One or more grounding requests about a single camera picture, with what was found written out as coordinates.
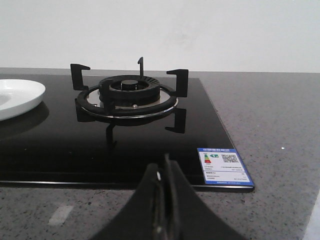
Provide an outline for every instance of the white wall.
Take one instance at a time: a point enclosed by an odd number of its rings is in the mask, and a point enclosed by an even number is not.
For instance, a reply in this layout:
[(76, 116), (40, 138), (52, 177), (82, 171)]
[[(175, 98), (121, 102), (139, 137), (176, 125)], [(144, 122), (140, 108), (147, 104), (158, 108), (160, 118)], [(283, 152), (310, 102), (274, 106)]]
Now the white wall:
[(0, 67), (320, 73), (319, 0), (0, 0)]

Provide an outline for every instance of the gas stove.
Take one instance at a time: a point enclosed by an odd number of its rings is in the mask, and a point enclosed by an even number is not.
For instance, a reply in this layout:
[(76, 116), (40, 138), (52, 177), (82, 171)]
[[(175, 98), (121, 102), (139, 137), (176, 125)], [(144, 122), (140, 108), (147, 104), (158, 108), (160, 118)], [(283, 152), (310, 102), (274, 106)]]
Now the gas stove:
[(235, 147), (200, 80), (187, 69), (145, 76), (138, 63), (139, 75), (83, 76), (90, 68), (71, 64), (71, 76), (5, 76), (40, 82), (46, 92), (33, 110), (0, 122), (0, 183), (132, 189), (148, 164), (169, 159), (194, 188), (252, 191), (243, 163), (248, 183), (209, 180), (210, 155), (202, 161), (200, 152)]

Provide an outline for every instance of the glass surface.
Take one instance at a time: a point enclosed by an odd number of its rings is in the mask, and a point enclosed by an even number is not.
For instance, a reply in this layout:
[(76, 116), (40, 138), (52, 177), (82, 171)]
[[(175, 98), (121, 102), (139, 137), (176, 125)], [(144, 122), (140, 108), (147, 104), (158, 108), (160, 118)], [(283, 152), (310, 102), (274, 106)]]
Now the glass surface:
[[(77, 114), (75, 99), (80, 91), (73, 90), (69, 75), (9, 78), (40, 82), (46, 91), (35, 109), (0, 122), (2, 184), (134, 188), (149, 163), (162, 166), (167, 156), (178, 162), (192, 185), (206, 187), (197, 148), (234, 148), (196, 78), (189, 79), (188, 97), (180, 97), (178, 110), (171, 114), (148, 122), (116, 123), (94, 120), (79, 109)], [(103, 78), (83, 77), (89, 87)], [(158, 80), (175, 88), (175, 78)]]

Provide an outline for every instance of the granite countertop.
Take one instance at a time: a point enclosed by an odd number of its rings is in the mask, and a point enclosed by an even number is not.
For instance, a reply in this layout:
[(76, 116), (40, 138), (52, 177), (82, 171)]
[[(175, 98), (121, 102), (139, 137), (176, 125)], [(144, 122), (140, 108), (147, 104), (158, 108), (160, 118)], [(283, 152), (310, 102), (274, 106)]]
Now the granite countertop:
[[(85, 74), (124, 74), (89, 72)], [(0, 68), (0, 74), (70, 71)], [(165, 76), (159, 71), (145, 74)], [(191, 72), (190, 77), (201, 80), (256, 186), (250, 193), (198, 192), (200, 198), (248, 239), (303, 239), (320, 188), (320, 73)], [(0, 239), (89, 239), (132, 194), (0, 187)]]

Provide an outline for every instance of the energy label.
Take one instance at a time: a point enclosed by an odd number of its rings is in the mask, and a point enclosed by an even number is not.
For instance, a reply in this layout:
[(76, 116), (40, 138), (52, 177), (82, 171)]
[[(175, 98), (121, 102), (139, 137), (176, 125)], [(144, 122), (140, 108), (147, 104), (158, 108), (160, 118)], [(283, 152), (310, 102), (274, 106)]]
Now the energy label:
[(206, 184), (253, 185), (236, 149), (198, 148), (197, 150)]

